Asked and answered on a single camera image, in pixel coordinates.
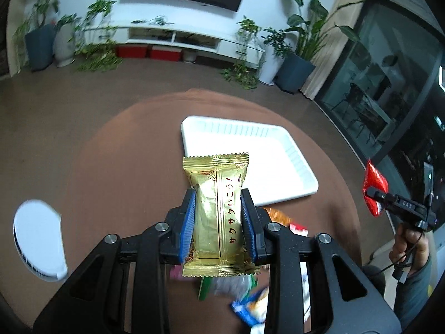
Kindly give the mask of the person's right hand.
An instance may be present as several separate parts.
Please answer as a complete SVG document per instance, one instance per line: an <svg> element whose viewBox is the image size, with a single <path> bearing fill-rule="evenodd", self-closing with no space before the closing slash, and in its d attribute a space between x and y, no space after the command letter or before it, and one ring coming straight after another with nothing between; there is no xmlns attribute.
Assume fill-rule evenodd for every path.
<svg viewBox="0 0 445 334"><path fill-rule="evenodd" d="M409 275L412 276L420 271L429 259L428 238L420 232L408 229L404 224L399 224L394 235L394 245L389 252L389 259L392 262L402 262L409 249L413 248L412 266Z"/></svg>

